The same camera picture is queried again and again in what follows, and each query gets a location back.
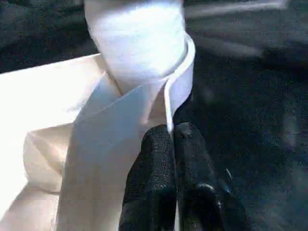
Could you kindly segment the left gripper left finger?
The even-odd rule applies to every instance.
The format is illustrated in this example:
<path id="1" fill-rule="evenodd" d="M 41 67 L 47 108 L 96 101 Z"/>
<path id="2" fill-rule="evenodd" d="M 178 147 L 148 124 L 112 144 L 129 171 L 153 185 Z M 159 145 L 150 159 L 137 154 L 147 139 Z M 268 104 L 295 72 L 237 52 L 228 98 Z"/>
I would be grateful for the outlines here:
<path id="1" fill-rule="evenodd" d="M 120 231 L 174 230 L 177 202 L 174 149 L 165 125 L 149 129 L 126 180 Z"/>

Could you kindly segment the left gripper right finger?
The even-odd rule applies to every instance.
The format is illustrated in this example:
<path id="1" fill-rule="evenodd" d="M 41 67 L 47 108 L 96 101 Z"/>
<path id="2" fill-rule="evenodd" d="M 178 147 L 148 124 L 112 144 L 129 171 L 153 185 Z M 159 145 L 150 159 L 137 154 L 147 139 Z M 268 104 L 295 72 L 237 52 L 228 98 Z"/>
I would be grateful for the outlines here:
<path id="1" fill-rule="evenodd" d="M 181 231 L 250 231 L 251 222 L 227 171 L 217 167 L 199 129 L 174 129 Z"/>

